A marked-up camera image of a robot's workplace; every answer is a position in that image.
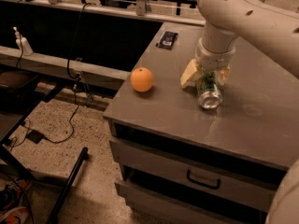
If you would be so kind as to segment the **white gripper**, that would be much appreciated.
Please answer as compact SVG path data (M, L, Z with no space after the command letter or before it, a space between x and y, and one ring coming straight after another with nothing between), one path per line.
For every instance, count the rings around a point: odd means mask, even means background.
M202 67L206 70L218 70L217 81L223 86L230 73L228 65L235 55L235 48L224 52L212 52L207 50L202 43L202 38L199 39L195 50L195 59L189 61L181 78L180 85L182 89L191 85L202 76Z

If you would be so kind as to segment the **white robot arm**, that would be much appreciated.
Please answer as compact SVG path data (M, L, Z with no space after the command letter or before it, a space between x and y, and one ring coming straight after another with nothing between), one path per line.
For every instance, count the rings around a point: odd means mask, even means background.
M299 75L299 17L263 0L197 0L205 18L195 57L180 78L182 87L194 83L197 103L215 109L222 102L219 87L229 73L235 40L242 37L294 77Z

